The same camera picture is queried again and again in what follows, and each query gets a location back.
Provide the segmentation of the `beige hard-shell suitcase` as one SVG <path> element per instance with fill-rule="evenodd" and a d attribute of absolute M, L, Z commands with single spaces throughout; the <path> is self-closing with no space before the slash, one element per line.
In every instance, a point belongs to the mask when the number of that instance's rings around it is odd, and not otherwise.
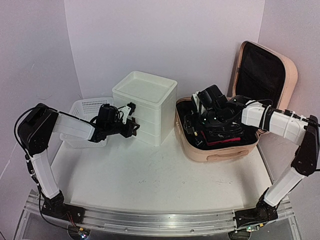
<path fill-rule="evenodd" d="M 248 155 L 266 133 L 286 135 L 287 122 L 278 127 L 272 117 L 288 107 L 297 81 L 290 58 L 243 42 L 230 97 L 211 85 L 176 102 L 176 137 L 183 153 L 195 162 L 234 159 Z"/>

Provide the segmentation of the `white tall plastic bin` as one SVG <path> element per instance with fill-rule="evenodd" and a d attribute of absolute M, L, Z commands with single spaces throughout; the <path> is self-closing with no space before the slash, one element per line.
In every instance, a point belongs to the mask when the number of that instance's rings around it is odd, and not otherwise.
<path fill-rule="evenodd" d="M 135 138 L 160 146 L 174 127 L 177 81 L 132 71 L 112 88 L 114 105 L 135 104 L 132 117 L 140 125 Z"/>

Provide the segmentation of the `white perforated plastic basket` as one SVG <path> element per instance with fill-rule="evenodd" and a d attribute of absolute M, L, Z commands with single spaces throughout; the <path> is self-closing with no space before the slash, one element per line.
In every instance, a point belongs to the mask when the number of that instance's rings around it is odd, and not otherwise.
<path fill-rule="evenodd" d="M 98 98 L 88 98 L 77 100 L 73 103 L 71 109 L 69 110 L 69 115 L 72 115 L 78 119 L 89 122 L 91 119 L 96 117 L 99 113 L 100 107 L 104 104 L 114 105 L 114 100 L 112 97 L 98 97 Z M 75 127 L 71 130 L 67 130 L 67 134 L 60 133 L 60 139 L 73 148 L 93 148 L 93 147 L 104 147 L 107 144 L 107 138 L 101 140 L 100 142 L 92 142 L 83 137 L 88 137 L 91 130 L 91 126 L 83 121 L 76 120 L 74 118 L 69 118 Z"/>

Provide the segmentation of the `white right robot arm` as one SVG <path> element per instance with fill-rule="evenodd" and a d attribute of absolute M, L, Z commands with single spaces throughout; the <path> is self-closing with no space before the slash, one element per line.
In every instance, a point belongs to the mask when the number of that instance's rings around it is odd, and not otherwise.
<path fill-rule="evenodd" d="M 236 95 L 230 99 L 216 85 L 191 96 L 195 107 L 195 130 L 209 132 L 235 125 L 252 127 L 275 135 L 296 146 L 292 160 L 279 177 L 259 197 L 253 208 L 236 210 L 236 229 L 253 228 L 278 218 L 281 201 L 306 177 L 318 172 L 320 124 L 316 116 L 303 116 L 280 110 L 271 99 L 252 99 Z"/>

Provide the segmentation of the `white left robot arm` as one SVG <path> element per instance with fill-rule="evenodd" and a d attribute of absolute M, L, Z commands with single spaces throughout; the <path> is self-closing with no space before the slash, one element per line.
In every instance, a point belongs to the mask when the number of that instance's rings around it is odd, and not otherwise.
<path fill-rule="evenodd" d="M 18 117 L 13 134 L 24 151 L 27 169 L 39 196 L 44 199 L 39 208 L 40 214 L 80 223 L 85 212 L 80 206 L 65 203 L 49 158 L 51 138 L 67 135 L 93 144 L 113 135 L 130 138 L 136 136 L 140 127 L 132 116 L 135 110 L 136 105 L 132 102 L 121 107 L 105 103 L 99 107 L 97 115 L 88 121 L 39 103 Z"/>

